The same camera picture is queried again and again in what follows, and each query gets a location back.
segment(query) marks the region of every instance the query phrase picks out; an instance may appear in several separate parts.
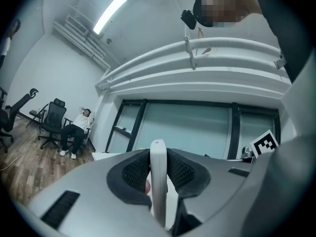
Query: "ceiling light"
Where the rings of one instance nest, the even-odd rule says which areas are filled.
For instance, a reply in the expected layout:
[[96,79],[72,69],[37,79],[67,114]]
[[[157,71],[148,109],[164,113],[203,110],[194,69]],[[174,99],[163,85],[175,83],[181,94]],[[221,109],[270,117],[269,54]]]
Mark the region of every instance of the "ceiling light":
[[108,20],[112,17],[112,15],[126,2],[127,0],[114,0],[109,7],[103,12],[102,16],[100,17],[99,21],[93,28],[96,34],[99,34]]

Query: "black window frame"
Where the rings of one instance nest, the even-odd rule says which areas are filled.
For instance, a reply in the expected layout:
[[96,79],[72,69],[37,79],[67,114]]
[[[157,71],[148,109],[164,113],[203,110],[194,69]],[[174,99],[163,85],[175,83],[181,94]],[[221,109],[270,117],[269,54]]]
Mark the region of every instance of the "black window frame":
[[[272,117],[275,124],[276,141],[279,144],[281,142],[281,125],[280,125],[280,117],[279,117],[278,109],[244,105],[244,104],[238,104],[235,102],[220,103],[220,102],[191,101],[191,100],[147,100],[147,99],[123,100],[118,110],[118,114],[114,120],[105,152],[108,151],[114,131],[117,131],[123,136],[129,138],[126,152],[132,151],[138,131],[139,131],[140,124],[144,116],[146,105],[148,103],[149,104],[173,104],[173,105],[176,104],[176,105],[192,105],[192,106],[195,105],[195,106],[231,108],[232,109],[232,130],[231,130],[231,142],[230,142],[227,159],[236,159],[237,157],[239,136],[240,136],[240,115],[243,113]],[[126,130],[116,127],[125,105],[139,105],[140,106],[134,126],[133,126],[133,130],[131,133],[128,133]]]

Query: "person leaning back in chair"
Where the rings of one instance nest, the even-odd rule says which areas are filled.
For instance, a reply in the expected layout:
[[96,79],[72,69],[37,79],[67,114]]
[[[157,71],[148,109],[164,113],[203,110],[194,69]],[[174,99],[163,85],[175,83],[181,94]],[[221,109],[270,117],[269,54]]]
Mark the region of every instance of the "person leaning back in chair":
[[85,134],[87,133],[87,128],[90,128],[90,124],[92,121],[90,120],[91,110],[84,109],[82,113],[82,109],[80,109],[80,115],[76,117],[75,121],[72,124],[66,125],[61,130],[61,145],[62,151],[60,152],[61,156],[65,156],[68,152],[68,136],[70,134],[74,135],[74,144],[73,150],[71,153],[71,159],[76,159],[77,151],[85,138]]

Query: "window pane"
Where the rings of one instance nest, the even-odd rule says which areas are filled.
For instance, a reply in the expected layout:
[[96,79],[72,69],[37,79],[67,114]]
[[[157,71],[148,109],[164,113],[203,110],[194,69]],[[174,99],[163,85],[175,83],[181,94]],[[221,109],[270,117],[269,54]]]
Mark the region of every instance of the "window pane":
[[222,159],[228,136],[229,109],[148,104],[134,150],[163,139],[167,148]]
[[126,128],[131,133],[139,111],[139,107],[139,105],[124,105],[117,125],[122,128]]
[[273,119],[269,116],[241,114],[242,116],[242,133],[241,133],[241,151],[243,147],[249,146],[250,142],[258,138],[268,130],[271,130],[275,136]]
[[110,146],[108,149],[109,153],[125,153],[127,150],[129,138],[121,135],[119,132],[113,131]]

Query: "white shirt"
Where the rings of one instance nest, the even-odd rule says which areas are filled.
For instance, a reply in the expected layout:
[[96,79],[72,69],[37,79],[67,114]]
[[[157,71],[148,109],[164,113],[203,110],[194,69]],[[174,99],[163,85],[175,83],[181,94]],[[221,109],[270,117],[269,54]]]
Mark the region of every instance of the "white shirt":
[[86,129],[90,128],[89,117],[86,117],[83,114],[80,114],[78,117],[76,117],[73,124],[84,130],[84,133],[87,133]]
[[1,45],[1,54],[0,55],[6,56],[8,54],[9,49],[10,49],[10,45],[11,45],[11,39],[10,39],[10,37],[7,37]]

